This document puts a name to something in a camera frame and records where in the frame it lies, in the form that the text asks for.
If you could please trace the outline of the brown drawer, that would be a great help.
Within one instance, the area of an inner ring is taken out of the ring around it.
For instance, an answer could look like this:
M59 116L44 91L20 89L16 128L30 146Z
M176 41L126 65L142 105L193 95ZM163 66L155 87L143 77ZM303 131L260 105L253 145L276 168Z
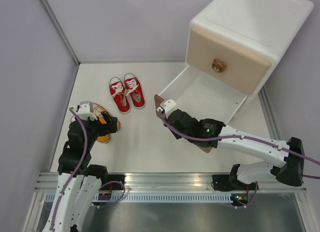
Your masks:
M154 95L156 116L173 136L186 139L202 151L217 148L221 130L248 96L217 78L188 65L159 94ZM176 103L168 117L156 111L165 99Z

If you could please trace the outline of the red sneaker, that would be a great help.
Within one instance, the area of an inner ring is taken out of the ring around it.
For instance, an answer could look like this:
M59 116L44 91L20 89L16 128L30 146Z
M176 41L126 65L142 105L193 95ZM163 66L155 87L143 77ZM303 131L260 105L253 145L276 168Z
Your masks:
M133 106L143 109L146 105L145 96L139 79L132 73L124 75L125 95L130 96Z
M118 77L112 77L109 82L109 91L112 100L115 102L118 110L122 114L127 114L130 111L130 104L125 95L125 86Z

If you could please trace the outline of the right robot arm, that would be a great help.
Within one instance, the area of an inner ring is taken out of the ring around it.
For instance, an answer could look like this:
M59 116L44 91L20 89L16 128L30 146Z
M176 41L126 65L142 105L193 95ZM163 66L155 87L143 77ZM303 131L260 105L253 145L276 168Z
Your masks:
M171 112L164 121L176 139L184 138L202 149L233 150L261 160L233 165L229 174L213 179L215 190L254 189L256 182L272 180L291 187L303 184L304 148L298 138L291 137L289 141L264 139L218 120L197 120L180 109Z

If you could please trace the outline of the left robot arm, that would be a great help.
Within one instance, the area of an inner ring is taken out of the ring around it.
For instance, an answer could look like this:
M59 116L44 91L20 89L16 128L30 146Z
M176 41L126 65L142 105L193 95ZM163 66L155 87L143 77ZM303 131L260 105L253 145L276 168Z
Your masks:
M106 166L90 164L95 142L107 143L121 124L99 106L96 119L73 112L62 154L58 160L57 188L45 232L80 232L98 190L109 185Z

